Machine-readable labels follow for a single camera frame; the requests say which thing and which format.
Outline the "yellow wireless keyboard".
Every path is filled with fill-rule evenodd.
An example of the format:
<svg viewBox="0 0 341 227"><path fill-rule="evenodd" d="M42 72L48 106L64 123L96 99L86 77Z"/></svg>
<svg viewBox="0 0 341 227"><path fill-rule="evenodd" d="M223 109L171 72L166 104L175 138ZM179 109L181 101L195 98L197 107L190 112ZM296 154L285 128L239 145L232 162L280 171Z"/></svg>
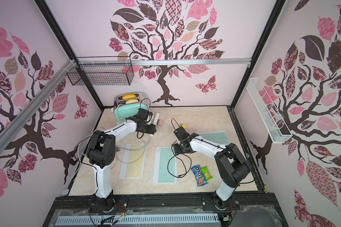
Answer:
<svg viewBox="0 0 341 227"><path fill-rule="evenodd" d="M140 179L144 176L145 144L127 144L125 146L119 179Z"/></svg>

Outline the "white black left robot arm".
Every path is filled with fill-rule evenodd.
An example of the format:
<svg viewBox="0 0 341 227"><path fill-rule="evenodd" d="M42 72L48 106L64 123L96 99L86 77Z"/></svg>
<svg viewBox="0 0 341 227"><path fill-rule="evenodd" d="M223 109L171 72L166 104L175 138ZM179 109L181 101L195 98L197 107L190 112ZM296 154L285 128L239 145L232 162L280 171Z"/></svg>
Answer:
<svg viewBox="0 0 341 227"><path fill-rule="evenodd" d="M87 158L94 170L95 193L94 204L111 211L115 202L110 183L110 165L116 156L116 143L133 132L148 134L152 137L156 133L159 114L140 108L134 116L128 117L120 125L104 130L95 131L90 137Z"/></svg>

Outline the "white power strip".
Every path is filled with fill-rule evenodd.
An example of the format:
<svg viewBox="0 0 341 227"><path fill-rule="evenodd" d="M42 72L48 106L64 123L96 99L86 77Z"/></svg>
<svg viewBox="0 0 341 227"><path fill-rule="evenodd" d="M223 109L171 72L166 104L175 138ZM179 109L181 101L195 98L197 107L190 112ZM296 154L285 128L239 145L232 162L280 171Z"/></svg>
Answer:
<svg viewBox="0 0 341 227"><path fill-rule="evenodd" d="M153 137L156 133L156 127L158 125L160 114L156 113L155 116L152 117L151 122L148 127L149 137Z"/></svg>

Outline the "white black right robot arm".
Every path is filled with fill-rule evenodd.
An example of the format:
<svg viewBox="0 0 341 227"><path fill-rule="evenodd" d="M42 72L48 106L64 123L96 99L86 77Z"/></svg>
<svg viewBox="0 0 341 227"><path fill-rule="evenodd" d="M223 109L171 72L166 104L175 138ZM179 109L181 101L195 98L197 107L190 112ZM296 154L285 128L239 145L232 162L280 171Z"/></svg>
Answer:
<svg viewBox="0 0 341 227"><path fill-rule="evenodd" d="M175 155L199 152L215 160L221 183L214 192L214 204L219 210L225 210L235 189L251 172L251 164L233 143L214 143L199 134L189 134L183 127L176 129L174 135L177 139L172 145Z"/></svg>

